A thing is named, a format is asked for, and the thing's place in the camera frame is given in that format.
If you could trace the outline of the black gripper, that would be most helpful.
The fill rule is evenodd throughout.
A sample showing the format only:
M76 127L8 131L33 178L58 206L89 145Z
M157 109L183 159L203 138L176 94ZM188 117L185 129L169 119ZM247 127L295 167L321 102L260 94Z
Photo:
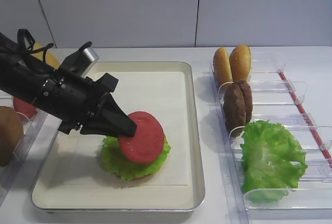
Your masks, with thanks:
M134 136L137 125L111 93L118 79L106 73L97 81L74 74L55 74L43 86L43 110L62 120L58 130L69 134Z

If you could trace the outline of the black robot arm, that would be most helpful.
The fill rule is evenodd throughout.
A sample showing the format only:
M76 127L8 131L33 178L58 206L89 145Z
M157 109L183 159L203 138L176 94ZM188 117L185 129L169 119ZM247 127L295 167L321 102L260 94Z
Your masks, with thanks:
M120 109L111 93L118 79L106 73L97 81L87 73L99 56L89 41L67 56L59 68L46 63L46 52L34 50L34 38L19 29L14 42L1 35L1 90L62 120L58 130L69 134L133 137L136 124Z

